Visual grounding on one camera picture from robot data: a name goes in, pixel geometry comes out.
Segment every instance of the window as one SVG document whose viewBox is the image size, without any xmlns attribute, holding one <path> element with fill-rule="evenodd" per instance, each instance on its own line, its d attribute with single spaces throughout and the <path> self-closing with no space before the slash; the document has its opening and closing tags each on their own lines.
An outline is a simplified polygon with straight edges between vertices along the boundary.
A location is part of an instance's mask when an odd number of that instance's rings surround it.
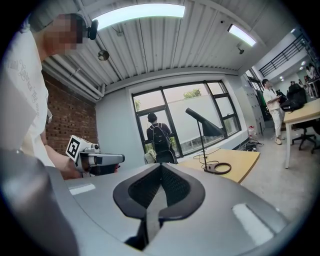
<svg viewBox="0 0 320 256">
<path fill-rule="evenodd" d="M 235 117 L 230 117 L 230 118 L 225 119 L 223 121 L 224 121 L 225 129 L 226 129 L 226 133 L 228 134 L 228 136 L 236 133 L 239 130 Z"/>
<path fill-rule="evenodd" d="M 186 114 L 190 108 L 224 131 L 221 136 L 202 136 L 205 147 L 216 144 L 241 130 L 235 107 L 222 81 L 198 82 L 160 87 L 132 95 L 141 142 L 145 152 L 152 149 L 147 138 L 149 113 L 170 130 L 172 147 L 177 157 L 202 148 L 197 121 Z"/>
<path fill-rule="evenodd" d="M 148 94 L 142 94 L 134 97 L 133 100 L 134 100 L 134 109 L 136 112 L 165 104 L 160 91 L 154 91 Z"/>
<path fill-rule="evenodd" d="M 197 121 L 186 114 L 187 108 L 199 113 L 219 128 L 223 127 L 211 96 L 203 83 L 164 89 L 163 92 L 184 155 L 202 147 Z M 222 138 L 223 136 L 206 137 L 203 143 L 206 146 Z"/>
</svg>

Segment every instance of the corrugated metal ceiling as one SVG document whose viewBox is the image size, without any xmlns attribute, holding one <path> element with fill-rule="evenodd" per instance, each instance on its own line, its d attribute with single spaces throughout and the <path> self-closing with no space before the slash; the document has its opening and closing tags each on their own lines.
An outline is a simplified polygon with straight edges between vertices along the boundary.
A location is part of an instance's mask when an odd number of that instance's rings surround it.
<svg viewBox="0 0 320 256">
<path fill-rule="evenodd" d="M 90 22 L 101 14 L 121 7 L 159 3 L 153 0 L 111 2 L 50 1 L 33 14 L 31 25 L 39 30 L 58 14 L 74 12 L 83 14 L 87 22 Z M 288 24 L 286 19 L 289 18 L 276 1 L 269 0 L 161 2 L 184 5 L 184 17 L 141 18 L 118 23 L 100 30 L 95 41 L 89 41 L 77 54 L 63 56 L 63 59 L 75 70 L 78 69 L 78 72 L 96 88 L 100 88 L 102 84 L 108 86 L 141 74 L 175 68 L 211 67 L 237 71 L 254 54 L 253 48 L 268 47 L 268 40 L 274 35 L 277 27 Z M 270 15 L 271 12 L 272 18 L 269 16 L 266 20 L 266 13 Z M 258 46 L 251 48 L 228 33 L 230 24 L 245 28 L 258 39 Z M 237 49 L 239 43 L 240 48 L 244 49 L 241 55 Z M 100 49 L 109 52 L 108 61 L 98 60 L 97 54 Z"/>
</svg>

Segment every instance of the sneaker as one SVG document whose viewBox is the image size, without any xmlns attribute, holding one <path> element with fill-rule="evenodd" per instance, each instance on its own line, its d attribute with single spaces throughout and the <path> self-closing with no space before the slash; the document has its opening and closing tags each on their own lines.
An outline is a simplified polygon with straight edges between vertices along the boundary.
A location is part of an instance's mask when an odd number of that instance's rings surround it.
<svg viewBox="0 0 320 256">
<path fill-rule="evenodd" d="M 276 138 L 276 139 L 275 139 L 275 143 L 277 143 L 278 145 L 281 145 L 281 144 L 282 144 L 282 142 L 281 142 L 281 140 L 280 140 L 279 138 Z"/>
</svg>

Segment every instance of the staircase railing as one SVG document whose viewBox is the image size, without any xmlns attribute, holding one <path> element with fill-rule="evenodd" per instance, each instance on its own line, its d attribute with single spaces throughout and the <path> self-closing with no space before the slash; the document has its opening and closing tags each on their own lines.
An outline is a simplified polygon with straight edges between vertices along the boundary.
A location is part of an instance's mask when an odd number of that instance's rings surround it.
<svg viewBox="0 0 320 256">
<path fill-rule="evenodd" d="M 306 39 L 301 34 L 294 40 L 288 47 L 286 47 L 282 52 L 280 52 L 276 57 L 274 57 L 270 62 L 259 69 L 263 77 L 275 71 L 282 64 L 286 63 L 298 52 L 300 52 L 306 46 Z"/>
</svg>

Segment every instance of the security camera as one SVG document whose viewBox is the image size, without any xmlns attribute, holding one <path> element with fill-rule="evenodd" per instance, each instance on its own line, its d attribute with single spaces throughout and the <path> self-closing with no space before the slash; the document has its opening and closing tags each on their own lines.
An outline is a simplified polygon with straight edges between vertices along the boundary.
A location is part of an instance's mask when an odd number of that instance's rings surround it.
<svg viewBox="0 0 320 256">
<path fill-rule="evenodd" d="M 237 47 L 237 48 L 240 51 L 239 54 L 243 54 L 245 52 L 245 50 L 243 50 L 243 49 L 241 50 L 239 47 Z"/>
</svg>

